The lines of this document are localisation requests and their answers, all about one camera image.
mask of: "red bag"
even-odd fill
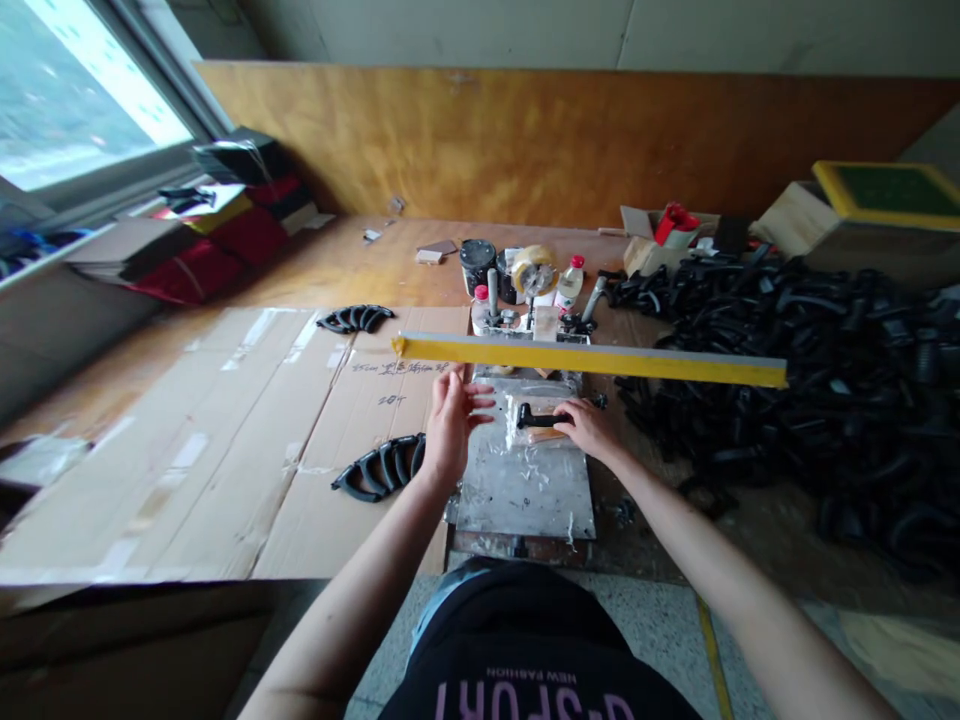
[[[206,238],[131,285],[144,295],[181,305],[200,305],[230,284],[243,265]]]
[[[246,193],[255,205],[270,207],[281,202],[287,195],[298,190],[300,186],[300,178],[291,173],[266,185],[248,185]]]
[[[247,265],[262,265],[287,242],[287,232],[269,210],[254,207],[210,233],[218,247]]]

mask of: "window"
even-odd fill
[[[188,102],[105,0],[0,1],[0,177],[53,211],[189,171]]]

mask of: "wooden wall panel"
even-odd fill
[[[759,215],[818,159],[889,161],[960,82],[200,63],[276,137],[324,208],[566,227],[679,200]]]

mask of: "yellow ruler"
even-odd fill
[[[398,357],[416,360],[549,367],[604,375],[787,387],[787,361],[776,358],[436,333],[401,333],[392,344]]]

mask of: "wooden workbench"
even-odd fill
[[[320,231],[303,231],[275,262],[216,302],[164,313],[120,342],[4,428],[0,441],[55,430],[98,440],[172,366],[184,346],[212,327],[225,307],[466,305],[469,298],[457,257],[446,258],[438,267],[418,266],[413,261],[418,246],[475,237],[490,240],[498,248],[544,243],[554,248],[561,263],[574,253],[584,255],[592,278],[598,269],[622,266],[627,242],[598,237],[592,230],[433,220],[385,223],[385,218],[348,217]],[[383,236],[366,244],[364,228],[383,231]],[[600,328],[594,342],[598,344],[648,345],[663,329],[639,314],[610,311],[602,303],[597,319]],[[672,484],[687,476],[684,464],[663,463],[651,443],[621,421],[612,378],[589,377],[587,386],[610,397],[610,416],[638,457]],[[576,552],[565,546],[547,548],[548,559],[601,572],[684,582],[641,516],[632,524],[618,523],[615,508],[626,494],[605,468],[590,463],[599,539],[578,546]],[[782,485],[743,491],[738,497],[740,510],[722,519],[720,528],[790,594],[876,612],[960,616],[960,602],[943,588],[905,587],[876,558],[819,541],[810,530],[813,505],[796,488]],[[511,540],[455,534],[454,547],[506,553]],[[536,549],[531,555],[537,557]]]

